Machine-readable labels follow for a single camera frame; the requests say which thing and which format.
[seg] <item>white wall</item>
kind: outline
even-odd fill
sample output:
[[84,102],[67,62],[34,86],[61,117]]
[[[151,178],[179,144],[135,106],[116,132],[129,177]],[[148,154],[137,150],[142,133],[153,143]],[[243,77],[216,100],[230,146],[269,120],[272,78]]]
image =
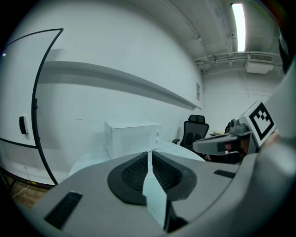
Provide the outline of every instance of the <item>white wall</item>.
[[84,62],[116,69],[166,88],[188,103],[196,99],[201,74],[193,60],[161,23],[116,1],[57,0],[38,5],[14,38],[64,28],[48,60]]
[[[61,27],[64,32],[49,53],[36,92],[41,145],[58,182],[85,153],[101,149],[105,119],[161,123],[162,138],[172,141],[182,138],[189,115],[202,114],[192,107],[203,106],[203,95],[196,100],[196,82],[203,87],[200,71],[170,32],[146,13],[116,3],[55,1],[28,15],[12,39]],[[64,67],[67,62],[80,66]],[[126,77],[90,71],[94,64],[157,83],[193,103]]]
[[231,119],[239,117],[257,100],[265,102],[281,79],[274,71],[261,75],[245,73],[244,69],[204,74],[204,116],[210,125],[208,136],[215,130],[224,132]]

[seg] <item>white table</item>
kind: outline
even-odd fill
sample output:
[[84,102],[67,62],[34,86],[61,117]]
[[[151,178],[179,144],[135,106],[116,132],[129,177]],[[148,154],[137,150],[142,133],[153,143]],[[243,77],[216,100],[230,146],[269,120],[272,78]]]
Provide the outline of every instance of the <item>white table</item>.
[[[172,155],[181,156],[181,157],[188,158],[188,159],[204,161],[204,159],[202,159],[200,156],[198,156],[194,152],[192,152],[184,147],[181,147],[179,145],[176,145],[172,142],[161,141],[160,147],[155,149],[154,151],[166,152],[166,153],[169,153]],[[74,173],[76,173],[78,170],[81,170],[85,167],[88,167],[88,166],[91,166],[94,164],[99,164],[102,162],[106,162],[109,160],[111,160],[111,158],[110,158],[105,146],[99,147],[97,150],[93,150],[93,151],[90,151],[90,152],[84,154],[81,157],[81,159],[79,159],[74,164],[74,166],[70,170],[68,177],[73,175]]]

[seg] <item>wooden floor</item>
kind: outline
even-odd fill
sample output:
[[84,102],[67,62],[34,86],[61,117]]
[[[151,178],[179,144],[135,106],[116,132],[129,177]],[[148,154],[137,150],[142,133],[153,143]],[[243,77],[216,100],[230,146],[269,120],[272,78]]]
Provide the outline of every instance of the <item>wooden floor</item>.
[[[13,179],[9,176],[5,175],[6,180],[9,184],[12,183]],[[27,188],[28,185],[16,181],[13,185],[13,188],[10,192],[10,196],[13,197],[14,195],[18,194],[22,189]],[[48,189],[34,187],[29,185],[29,187],[22,191],[20,194],[13,197],[13,200],[19,204],[22,204],[28,208],[32,208],[38,200],[40,200],[48,191]]]

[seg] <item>cable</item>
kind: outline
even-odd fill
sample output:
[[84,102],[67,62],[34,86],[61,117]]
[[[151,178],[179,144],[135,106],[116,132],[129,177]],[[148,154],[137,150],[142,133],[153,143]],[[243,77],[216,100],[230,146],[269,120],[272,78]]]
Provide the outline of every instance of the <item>cable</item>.
[[13,199],[15,196],[18,196],[22,191],[26,190],[28,187],[25,187],[24,189],[22,189],[19,193],[17,193],[16,195],[14,195],[14,196],[12,197],[12,199]]

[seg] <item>fluorescent light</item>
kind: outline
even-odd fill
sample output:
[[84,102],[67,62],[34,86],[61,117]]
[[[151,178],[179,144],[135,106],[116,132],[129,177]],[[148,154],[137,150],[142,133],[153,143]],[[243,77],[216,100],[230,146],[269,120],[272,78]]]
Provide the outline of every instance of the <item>fluorescent light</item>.
[[232,4],[234,12],[236,32],[237,32],[237,51],[244,52],[246,46],[246,23],[244,8],[241,3]]

